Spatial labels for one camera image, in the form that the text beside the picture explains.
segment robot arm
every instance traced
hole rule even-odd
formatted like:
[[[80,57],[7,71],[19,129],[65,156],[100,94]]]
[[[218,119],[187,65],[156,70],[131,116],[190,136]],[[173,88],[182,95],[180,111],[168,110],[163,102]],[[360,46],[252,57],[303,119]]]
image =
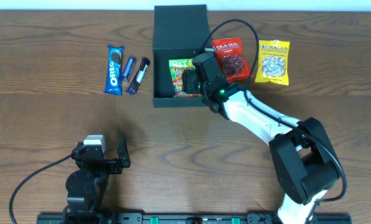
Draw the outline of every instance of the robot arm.
[[[195,71],[183,74],[184,91],[200,93],[210,110],[241,124],[269,145],[278,182],[286,193],[277,216],[284,224],[306,223],[311,219],[315,201],[324,196],[340,175],[322,147],[280,124],[278,119],[317,136],[337,159],[322,124],[314,118],[300,121],[283,115],[249,91],[248,103],[239,84],[227,83],[212,52],[194,57],[192,63]],[[311,153],[301,159],[297,151],[309,147]]]

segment open box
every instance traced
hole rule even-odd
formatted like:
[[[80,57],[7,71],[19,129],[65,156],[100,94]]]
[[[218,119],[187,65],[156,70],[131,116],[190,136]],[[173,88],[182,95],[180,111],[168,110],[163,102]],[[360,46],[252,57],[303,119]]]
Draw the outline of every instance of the open box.
[[[154,107],[205,106],[201,97],[173,97],[170,59],[194,58],[209,36],[206,5],[155,6]],[[212,47],[208,41],[205,47]]]

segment oreo package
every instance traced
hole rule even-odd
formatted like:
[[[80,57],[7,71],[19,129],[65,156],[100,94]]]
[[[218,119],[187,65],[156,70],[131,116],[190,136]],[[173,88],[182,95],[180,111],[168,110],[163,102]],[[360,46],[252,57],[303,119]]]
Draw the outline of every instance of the oreo package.
[[[121,67],[124,47],[112,47],[110,45],[107,45],[107,47],[110,50],[110,57],[108,59],[104,93],[122,95]]]

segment wooden table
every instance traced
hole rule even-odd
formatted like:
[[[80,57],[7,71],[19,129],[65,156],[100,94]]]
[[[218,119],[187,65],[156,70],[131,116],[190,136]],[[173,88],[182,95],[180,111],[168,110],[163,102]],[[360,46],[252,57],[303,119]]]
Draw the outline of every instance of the wooden table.
[[[131,168],[111,176],[104,201],[117,211],[229,214],[281,205],[268,146],[208,108],[153,108],[153,68],[137,95],[103,93],[107,44],[126,46],[125,58],[153,59],[153,15],[0,11],[0,223],[10,222],[9,199],[21,180],[91,133],[106,136],[107,157],[116,156],[118,136],[128,136]],[[349,189],[317,211],[371,223],[371,13],[209,12],[211,29],[232,18],[249,21],[263,40],[291,41],[290,85],[250,89],[285,114],[325,126]],[[243,25],[214,37],[241,37],[253,60],[255,42]],[[77,169],[69,160],[28,181],[14,202],[18,222],[61,212],[65,181]],[[339,191],[340,181],[326,197]]]

